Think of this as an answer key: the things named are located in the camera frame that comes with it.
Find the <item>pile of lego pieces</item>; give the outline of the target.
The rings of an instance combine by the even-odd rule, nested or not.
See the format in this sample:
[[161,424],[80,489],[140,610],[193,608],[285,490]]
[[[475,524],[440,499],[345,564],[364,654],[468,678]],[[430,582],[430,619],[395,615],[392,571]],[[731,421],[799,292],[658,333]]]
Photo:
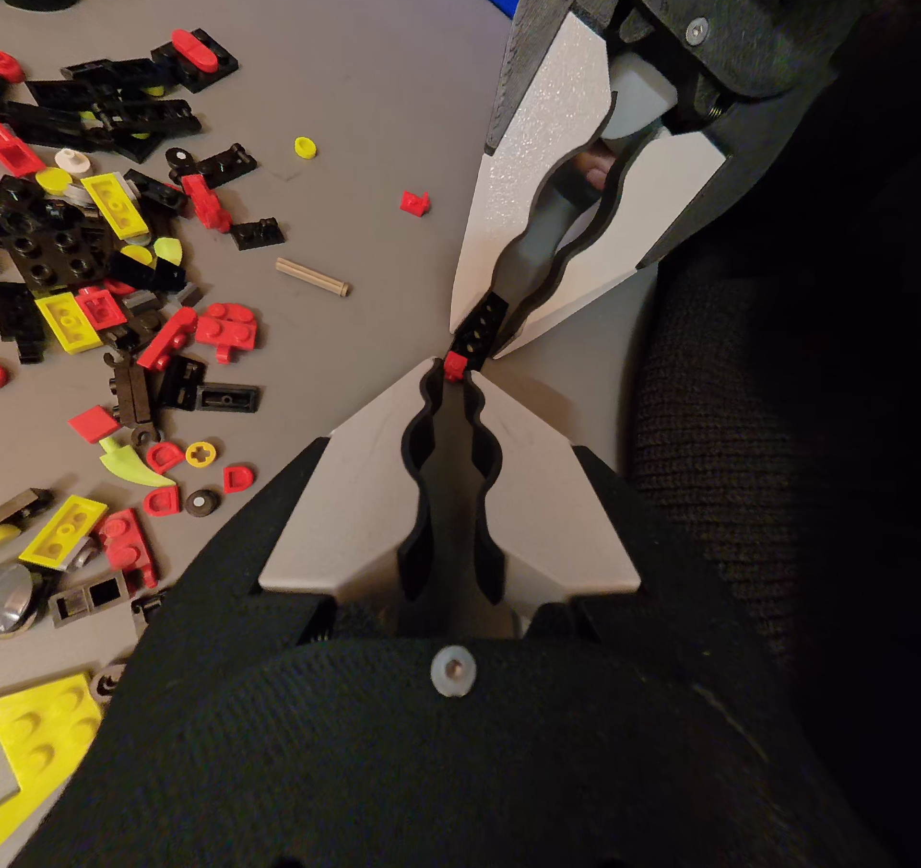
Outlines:
[[[167,150],[170,182],[137,170],[94,172],[89,152],[144,163],[166,140],[197,134],[189,104],[238,69],[236,57],[201,28],[137,59],[96,59],[62,69],[62,80],[27,81],[35,104],[2,102],[2,252],[20,282],[2,282],[2,342],[22,367],[41,364],[48,338],[70,355],[99,352],[111,406],[92,404],[66,425],[98,450],[107,473],[144,489],[150,517],[208,516],[224,497],[255,483],[247,464],[225,466],[221,491],[183,494],[169,475],[219,457],[210,442],[188,449],[162,438],[158,411],[255,412],[258,387],[205,384],[205,366],[183,354],[215,347],[228,364],[255,345],[252,310],[216,303],[199,313],[197,287],[181,258],[178,221],[193,212],[240,250],[283,241],[274,220],[236,224],[216,190],[258,163],[239,145],[198,161]],[[2,503],[2,839],[73,773],[101,718],[102,674],[68,661],[56,633],[142,593],[159,598],[159,566],[132,505],[68,490],[58,475],[55,427],[40,425],[42,398],[71,409],[75,398],[29,388],[2,407],[2,484],[37,481]]]

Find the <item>tan lego axle pin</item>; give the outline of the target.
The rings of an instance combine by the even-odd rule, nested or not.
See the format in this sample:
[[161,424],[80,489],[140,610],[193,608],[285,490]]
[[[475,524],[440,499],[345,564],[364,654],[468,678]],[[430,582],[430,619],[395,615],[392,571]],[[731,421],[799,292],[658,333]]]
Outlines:
[[277,258],[274,267],[285,276],[305,282],[340,298],[348,297],[351,293],[352,287],[349,282],[340,281],[289,259]]

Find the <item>person's right hand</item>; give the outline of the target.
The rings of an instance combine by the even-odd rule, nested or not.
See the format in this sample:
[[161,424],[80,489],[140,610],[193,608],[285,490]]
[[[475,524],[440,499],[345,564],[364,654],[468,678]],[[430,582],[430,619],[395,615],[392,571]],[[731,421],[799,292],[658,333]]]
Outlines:
[[579,152],[571,159],[574,169],[597,192],[603,192],[615,162],[616,156],[604,144]]

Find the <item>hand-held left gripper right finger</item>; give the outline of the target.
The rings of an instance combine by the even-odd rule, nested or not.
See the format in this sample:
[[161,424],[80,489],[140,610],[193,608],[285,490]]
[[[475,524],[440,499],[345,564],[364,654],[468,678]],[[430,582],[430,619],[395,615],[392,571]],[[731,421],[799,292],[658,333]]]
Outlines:
[[640,575],[570,440],[477,371],[464,375],[476,498],[473,565],[493,605],[629,595]]

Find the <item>person's black knit sweater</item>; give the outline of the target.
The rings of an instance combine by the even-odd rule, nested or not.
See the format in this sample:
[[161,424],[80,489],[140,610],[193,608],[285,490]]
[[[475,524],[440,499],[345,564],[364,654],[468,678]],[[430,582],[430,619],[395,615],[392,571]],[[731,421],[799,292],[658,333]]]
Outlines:
[[837,65],[755,188],[662,261],[629,478],[919,866],[920,0],[880,0]]

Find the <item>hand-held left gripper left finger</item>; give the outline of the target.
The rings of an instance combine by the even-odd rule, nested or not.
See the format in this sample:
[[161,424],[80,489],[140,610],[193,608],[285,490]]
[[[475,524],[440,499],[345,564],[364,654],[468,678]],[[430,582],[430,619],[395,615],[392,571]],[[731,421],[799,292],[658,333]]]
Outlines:
[[433,563],[421,468],[443,361],[429,358],[335,429],[259,576],[265,591],[414,601]]

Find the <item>long black lego plate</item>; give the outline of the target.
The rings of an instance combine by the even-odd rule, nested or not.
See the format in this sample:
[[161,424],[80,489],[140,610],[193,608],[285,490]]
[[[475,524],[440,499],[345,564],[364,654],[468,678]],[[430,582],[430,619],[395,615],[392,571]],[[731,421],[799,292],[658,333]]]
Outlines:
[[489,292],[460,323],[449,352],[466,359],[466,370],[479,371],[491,357],[507,311],[508,303]]

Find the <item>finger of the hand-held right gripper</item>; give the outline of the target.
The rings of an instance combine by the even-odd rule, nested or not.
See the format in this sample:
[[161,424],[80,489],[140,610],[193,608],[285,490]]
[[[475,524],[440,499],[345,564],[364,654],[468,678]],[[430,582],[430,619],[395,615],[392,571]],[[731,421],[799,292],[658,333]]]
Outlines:
[[452,289],[449,330],[487,294],[497,261],[527,229],[539,189],[589,144],[613,99],[604,37],[567,12],[493,153],[484,153]]
[[563,235],[555,259],[559,283],[529,312],[496,358],[524,347],[639,271],[643,258],[725,163],[701,131],[661,128],[629,159],[616,179],[613,214],[596,202]]

